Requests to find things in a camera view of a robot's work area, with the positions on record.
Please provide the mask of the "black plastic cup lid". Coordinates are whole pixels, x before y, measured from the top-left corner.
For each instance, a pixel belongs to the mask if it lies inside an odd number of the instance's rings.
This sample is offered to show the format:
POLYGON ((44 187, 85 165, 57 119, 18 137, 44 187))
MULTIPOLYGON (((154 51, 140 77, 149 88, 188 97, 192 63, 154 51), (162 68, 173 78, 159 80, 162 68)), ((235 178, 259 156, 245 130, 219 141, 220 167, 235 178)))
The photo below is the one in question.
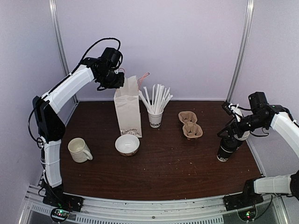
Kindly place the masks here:
POLYGON ((232 153, 239 148, 240 144, 238 140, 221 139, 220 146, 224 151, 232 153))

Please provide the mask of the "stack of paper cups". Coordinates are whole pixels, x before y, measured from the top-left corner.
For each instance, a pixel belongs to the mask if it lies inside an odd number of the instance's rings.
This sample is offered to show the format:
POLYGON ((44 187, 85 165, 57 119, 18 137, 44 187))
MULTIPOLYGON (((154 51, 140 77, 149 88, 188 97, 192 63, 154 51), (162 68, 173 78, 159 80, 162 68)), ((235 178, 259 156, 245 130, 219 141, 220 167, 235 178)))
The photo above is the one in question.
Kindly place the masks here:
POLYGON ((235 139, 237 140, 237 148, 239 148, 243 142, 249 137, 250 131, 244 132, 242 137, 239 137, 237 134, 235 134, 235 139))

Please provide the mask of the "black paper coffee cup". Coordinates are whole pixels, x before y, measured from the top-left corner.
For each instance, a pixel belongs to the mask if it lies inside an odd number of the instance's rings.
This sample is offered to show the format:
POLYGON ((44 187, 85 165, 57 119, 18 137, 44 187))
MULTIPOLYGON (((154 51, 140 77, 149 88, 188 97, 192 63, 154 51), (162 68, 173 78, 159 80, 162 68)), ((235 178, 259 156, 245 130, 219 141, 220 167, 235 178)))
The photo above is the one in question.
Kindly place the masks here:
POLYGON ((237 150, 236 147, 225 148, 224 146, 220 145, 217 152, 217 159, 221 162, 226 162, 236 150, 237 150))

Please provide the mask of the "white paper takeout bag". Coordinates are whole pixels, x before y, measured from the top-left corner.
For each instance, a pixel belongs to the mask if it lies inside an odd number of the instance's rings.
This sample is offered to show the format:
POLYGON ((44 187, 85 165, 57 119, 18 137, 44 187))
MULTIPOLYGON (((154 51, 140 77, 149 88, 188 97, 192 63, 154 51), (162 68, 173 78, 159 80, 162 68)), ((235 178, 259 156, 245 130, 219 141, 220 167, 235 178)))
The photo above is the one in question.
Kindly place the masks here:
POLYGON ((131 134, 142 137, 142 123, 139 105, 139 88, 145 73, 141 78, 131 76, 124 79, 124 85, 114 94, 114 105, 121 135, 131 134))

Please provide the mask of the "cardboard cup carrier tray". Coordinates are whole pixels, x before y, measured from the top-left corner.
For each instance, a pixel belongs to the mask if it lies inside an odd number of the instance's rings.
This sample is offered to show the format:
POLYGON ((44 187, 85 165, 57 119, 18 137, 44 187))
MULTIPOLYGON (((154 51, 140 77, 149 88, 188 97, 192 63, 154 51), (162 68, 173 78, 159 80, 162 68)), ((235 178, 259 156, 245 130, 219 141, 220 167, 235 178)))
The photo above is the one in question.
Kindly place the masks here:
POLYGON ((183 124, 182 130, 188 140, 198 139, 203 135, 203 130, 197 124, 197 116, 192 111, 182 111, 178 114, 180 122, 183 124))

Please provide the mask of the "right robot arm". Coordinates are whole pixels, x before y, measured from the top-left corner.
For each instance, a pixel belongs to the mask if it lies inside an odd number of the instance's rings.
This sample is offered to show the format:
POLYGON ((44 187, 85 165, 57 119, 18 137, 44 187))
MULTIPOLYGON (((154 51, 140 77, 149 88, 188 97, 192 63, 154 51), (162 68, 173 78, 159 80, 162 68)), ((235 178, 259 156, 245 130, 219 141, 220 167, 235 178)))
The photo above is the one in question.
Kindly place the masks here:
MULTIPOLYGON (((232 153, 241 146, 241 142, 258 128, 276 131, 292 148, 295 154, 299 153, 299 125, 292 117, 288 108, 268 103, 264 92, 254 92, 249 95, 250 115, 243 116, 239 105, 224 102, 222 108, 232 119, 218 132, 221 139, 217 159, 225 162, 232 153)), ((290 197, 299 197, 299 174, 280 175, 275 177, 261 177, 246 181, 243 193, 240 194, 240 203, 251 205, 257 195, 283 194, 290 197)))

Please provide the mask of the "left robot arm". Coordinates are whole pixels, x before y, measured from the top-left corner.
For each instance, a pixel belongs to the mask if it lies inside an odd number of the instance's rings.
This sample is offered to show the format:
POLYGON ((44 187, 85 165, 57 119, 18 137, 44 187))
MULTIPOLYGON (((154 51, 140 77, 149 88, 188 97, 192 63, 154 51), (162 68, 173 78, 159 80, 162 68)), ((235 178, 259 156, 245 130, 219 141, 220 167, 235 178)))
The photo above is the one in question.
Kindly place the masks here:
POLYGON ((67 203, 60 175, 60 145, 65 124, 58 114, 70 98, 92 81, 100 84, 98 91, 122 87, 124 73, 118 72, 122 60, 122 53, 110 47, 105 48, 98 58, 83 56, 70 74, 32 101, 39 133, 36 141, 42 153, 46 197, 57 207, 63 207, 67 203))

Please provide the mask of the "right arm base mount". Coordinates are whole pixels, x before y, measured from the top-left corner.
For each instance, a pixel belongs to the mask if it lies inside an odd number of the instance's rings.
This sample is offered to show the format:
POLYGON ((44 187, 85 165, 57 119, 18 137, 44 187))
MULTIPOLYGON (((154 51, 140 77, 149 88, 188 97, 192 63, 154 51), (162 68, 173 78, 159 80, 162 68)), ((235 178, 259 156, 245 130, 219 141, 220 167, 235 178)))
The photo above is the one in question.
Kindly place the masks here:
POLYGON ((242 221, 254 221, 257 217, 256 205, 263 202, 263 196, 254 191, 254 179, 247 180, 239 194, 225 195, 223 202, 226 211, 237 210, 242 221))

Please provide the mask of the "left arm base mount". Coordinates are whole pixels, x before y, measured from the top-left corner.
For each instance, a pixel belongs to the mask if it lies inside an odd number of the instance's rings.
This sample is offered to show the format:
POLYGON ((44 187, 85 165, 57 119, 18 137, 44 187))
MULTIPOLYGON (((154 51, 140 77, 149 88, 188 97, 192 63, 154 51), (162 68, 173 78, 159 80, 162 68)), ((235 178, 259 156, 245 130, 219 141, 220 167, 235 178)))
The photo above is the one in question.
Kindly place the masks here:
POLYGON ((84 199, 82 197, 68 194, 63 194, 63 199, 58 200, 55 196, 46 193, 43 199, 44 204, 54 207, 51 209, 50 218, 55 223, 66 221, 71 212, 80 212, 83 206, 83 201, 84 199))

